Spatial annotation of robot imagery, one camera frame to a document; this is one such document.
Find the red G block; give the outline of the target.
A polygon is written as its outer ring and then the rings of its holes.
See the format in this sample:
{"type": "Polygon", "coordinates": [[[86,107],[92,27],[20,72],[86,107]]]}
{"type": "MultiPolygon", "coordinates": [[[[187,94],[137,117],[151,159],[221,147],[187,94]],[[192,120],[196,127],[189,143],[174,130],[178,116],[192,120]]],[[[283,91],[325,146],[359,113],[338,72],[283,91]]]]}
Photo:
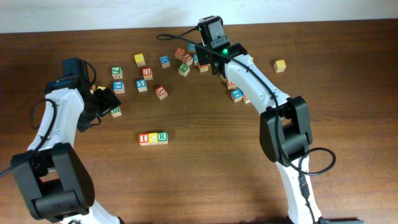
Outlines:
{"type": "Polygon", "coordinates": [[[183,56],[185,55],[185,53],[186,53],[185,49],[177,47],[174,55],[176,59],[183,60],[183,56]]]}

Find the blue D block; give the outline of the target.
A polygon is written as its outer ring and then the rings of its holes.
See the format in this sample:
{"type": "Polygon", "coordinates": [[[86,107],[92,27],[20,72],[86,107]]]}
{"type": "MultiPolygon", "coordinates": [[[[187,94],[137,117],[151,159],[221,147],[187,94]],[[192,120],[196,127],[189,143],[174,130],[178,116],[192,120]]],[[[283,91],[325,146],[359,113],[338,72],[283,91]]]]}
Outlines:
{"type": "Polygon", "coordinates": [[[170,66],[170,59],[168,55],[161,56],[159,60],[162,68],[167,68],[170,66]]]}

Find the blue P block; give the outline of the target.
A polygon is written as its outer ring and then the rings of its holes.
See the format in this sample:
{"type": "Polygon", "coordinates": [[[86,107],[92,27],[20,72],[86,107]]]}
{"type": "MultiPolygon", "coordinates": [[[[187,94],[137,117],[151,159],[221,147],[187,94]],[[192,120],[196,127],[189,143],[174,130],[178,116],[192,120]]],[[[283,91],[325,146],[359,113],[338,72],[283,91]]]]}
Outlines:
{"type": "Polygon", "coordinates": [[[223,81],[224,83],[226,83],[226,78],[225,78],[222,74],[220,74],[220,79],[221,79],[221,81],[223,81]]]}

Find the green R block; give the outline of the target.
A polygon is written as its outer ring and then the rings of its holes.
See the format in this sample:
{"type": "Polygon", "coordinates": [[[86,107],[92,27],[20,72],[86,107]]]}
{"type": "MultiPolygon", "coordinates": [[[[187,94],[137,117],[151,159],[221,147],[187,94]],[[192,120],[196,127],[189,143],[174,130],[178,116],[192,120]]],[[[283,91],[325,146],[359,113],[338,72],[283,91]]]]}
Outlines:
{"type": "Polygon", "coordinates": [[[167,132],[159,132],[157,139],[158,139],[159,144],[168,144],[169,143],[169,136],[168,136],[167,132]]]}

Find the red I block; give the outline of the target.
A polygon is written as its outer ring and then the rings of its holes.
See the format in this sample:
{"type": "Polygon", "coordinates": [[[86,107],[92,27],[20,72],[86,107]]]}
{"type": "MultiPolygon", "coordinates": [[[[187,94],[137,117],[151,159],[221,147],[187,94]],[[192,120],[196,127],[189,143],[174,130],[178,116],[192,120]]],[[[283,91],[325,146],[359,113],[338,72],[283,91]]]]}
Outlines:
{"type": "Polygon", "coordinates": [[[147,133],[139,134],[139,144],[141,146],[149,145],[149,135],[147,133]]]}

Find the red 3 block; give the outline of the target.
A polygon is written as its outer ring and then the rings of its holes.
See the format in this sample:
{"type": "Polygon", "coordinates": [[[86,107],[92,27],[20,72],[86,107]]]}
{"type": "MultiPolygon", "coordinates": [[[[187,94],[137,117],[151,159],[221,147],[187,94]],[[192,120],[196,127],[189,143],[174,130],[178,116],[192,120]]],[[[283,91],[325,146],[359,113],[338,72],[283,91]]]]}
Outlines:
{"type": "Polygon", "coordinates": [[[245,104],[250,103],[250,99],[244,94],[243,95],[243,101],[245,102],[245,104]]]}

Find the red E block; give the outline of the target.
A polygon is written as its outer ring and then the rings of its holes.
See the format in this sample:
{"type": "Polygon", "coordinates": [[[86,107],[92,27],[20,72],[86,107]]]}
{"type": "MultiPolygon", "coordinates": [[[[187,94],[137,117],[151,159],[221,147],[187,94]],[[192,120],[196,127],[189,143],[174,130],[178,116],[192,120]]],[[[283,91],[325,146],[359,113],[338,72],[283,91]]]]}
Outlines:
{"type": "Polygon", "coordinates": [[[228,79],[226,80],[226,86],[228,90],[234,90],[237,88],[237,86],[228,79]]]}

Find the red K block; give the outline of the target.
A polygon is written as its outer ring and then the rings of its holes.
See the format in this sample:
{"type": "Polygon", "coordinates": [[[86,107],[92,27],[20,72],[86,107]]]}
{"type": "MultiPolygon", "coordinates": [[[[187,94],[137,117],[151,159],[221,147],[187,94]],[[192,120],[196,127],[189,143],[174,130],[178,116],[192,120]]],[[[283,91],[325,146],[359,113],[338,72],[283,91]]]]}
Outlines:
{"type": "Polygon", "coordinates": [[[164,98],[166,98],[168,96],[168,92],[164,86],[160,86],[160,87],[156,88],[155,92],[160,100],[163,100],[164,98]]]}

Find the yellow C block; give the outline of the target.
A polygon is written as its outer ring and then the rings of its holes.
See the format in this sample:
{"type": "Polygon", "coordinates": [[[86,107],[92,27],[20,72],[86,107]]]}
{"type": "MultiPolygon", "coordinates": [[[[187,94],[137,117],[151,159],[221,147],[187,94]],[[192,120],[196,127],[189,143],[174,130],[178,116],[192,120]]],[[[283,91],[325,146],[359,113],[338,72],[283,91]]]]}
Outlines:
{"type": "Polygon", "coordinates": [[[159,143],[158,133],[149,133],[148,134],[148,143],[149,145],[154,145],[159,143]]]}

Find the red A block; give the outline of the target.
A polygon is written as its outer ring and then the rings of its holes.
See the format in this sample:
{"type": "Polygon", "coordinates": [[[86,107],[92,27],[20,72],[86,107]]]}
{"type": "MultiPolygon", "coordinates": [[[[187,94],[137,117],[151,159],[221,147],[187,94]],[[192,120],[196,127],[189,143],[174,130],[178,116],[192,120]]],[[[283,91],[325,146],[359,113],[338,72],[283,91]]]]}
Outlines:
{"type": "Polygon", "coordinates": [[[209,65],[199,65],[198,69],[200,72],[207,72],[209,69],[209,65]]]}

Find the yellow block upper left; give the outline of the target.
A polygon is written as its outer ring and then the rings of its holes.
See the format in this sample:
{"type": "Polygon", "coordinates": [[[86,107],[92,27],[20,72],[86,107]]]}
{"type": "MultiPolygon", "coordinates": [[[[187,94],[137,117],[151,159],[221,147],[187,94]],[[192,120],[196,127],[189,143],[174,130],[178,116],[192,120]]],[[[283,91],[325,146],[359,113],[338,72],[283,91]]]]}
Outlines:
{"type": "Polygon", "coordinates": [[[136,65],[138,67],[142,67],[146,64],[146,61],[144,59],[144,55],[143,54],[135,54],[134,55],[134,60],[136,62],[136,65]]]}

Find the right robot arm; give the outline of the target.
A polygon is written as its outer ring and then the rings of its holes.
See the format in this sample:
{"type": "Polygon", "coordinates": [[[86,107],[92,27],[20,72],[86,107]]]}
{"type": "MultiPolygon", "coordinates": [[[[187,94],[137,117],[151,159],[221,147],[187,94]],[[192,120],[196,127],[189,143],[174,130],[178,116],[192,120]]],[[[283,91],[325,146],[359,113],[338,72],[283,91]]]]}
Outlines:
{"type": "Polygon", "coordinates": [[[321,223],[322,214],[313,195],[309,155],[312,130],[308,105],[301,97],[291,98],[275,87],[255,66],[241,44],[213,49],[195,46],[200,65],[233,82],[251,100],[260,114],[260,144],[280,173],[288,201],[291,223],[321,223]]]}

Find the red X block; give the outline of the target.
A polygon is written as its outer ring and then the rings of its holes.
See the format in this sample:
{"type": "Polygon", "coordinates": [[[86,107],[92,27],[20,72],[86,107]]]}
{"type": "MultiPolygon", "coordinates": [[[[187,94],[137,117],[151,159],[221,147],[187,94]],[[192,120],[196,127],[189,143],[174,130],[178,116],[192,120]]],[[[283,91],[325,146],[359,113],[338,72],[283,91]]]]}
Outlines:
{"type": "Polygon", "coordinates": [[[190,65],[193,63],[193,57],[192,57],[190,54],[185,54],[185,55],[182,57],[182,62],[183,62],[185,65],[190,66],[190,65]]]}

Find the blue 1 block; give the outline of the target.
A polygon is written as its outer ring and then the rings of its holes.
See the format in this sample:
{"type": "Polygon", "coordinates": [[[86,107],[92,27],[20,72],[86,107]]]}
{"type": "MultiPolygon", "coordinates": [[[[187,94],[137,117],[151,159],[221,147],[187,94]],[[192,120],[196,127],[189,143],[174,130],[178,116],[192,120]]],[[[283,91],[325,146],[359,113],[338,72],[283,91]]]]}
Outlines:
{"type": "Polygon", "coordinates": [[[231,99],[234,103],[241,101],[243,98],[243,93],[240,89],[235,89],[231,92],[231,99]]]}

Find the red U block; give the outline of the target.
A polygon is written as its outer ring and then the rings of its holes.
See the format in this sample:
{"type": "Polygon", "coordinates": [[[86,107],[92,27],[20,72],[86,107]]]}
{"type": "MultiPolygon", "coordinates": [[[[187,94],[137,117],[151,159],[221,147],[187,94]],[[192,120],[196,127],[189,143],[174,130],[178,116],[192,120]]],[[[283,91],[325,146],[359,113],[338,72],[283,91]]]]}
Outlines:
{"type": "Polygon", "coordinates": [[[151,68],[143,68],[142,69],[142,76],[144,80],[152,80],[153,79],[153,73],[151,68]]]}

